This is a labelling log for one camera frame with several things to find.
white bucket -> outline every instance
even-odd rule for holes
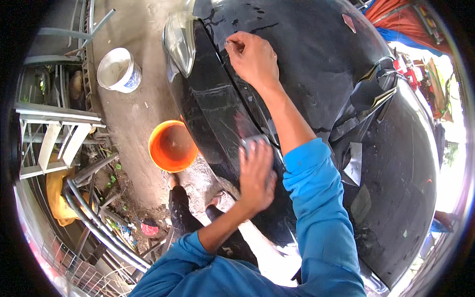
[[[108,90],[130,93],[142,80],[142,71],[133,56],[124,48],[114,48],[102,59],[97,69],[97,81]]]

blue sleeve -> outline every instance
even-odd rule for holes
[[[366,296],[330,149],[320,138],[313,139],[290,151],[284,162],[284,186],[291,192],[302,256],[299,288],[322,296]]]
[[[215,258],[203,248],[194,232],[178,239],[145,273],[129,297],[167,296],[189,273]]]

headlight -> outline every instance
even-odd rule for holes
[[[195,60],[193,36],[193,6],[196,0],[185,0],[177,12],[168,16],[165,25],[165,47],[180,71],[188,77]]]

black car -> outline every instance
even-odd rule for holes
[[[430,109],[395,73],[386,42],[346,0],[191,0],[180,9],[163,31],[169,86],[214,173],[239,187],[239,141],[258,134],[274,146],[280,178],[285,170],[264,101],[224,49],[241,30],[270,42],[282,86],[332,151],[361,274],[378,292],[392,289],[430,228],[438,160]],[[294,243],[296,218],[282,180],[252,222],[276,245]]]

yellow cloth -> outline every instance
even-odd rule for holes
[[[57,153],[52,153],[49,162],[57,162]],[[67,203],[66,199],[61,196],[63,188],[63,178],[65,176],[74,176],[74,168],[54,171],[46,174],[46,191],[48,195],[48,204],[53,217],[58,220],[58,224],[62,227],[71,224],[75,219],[79,219],[76,212]],[[89,202],[89,193],[81,193],[84,200]]]

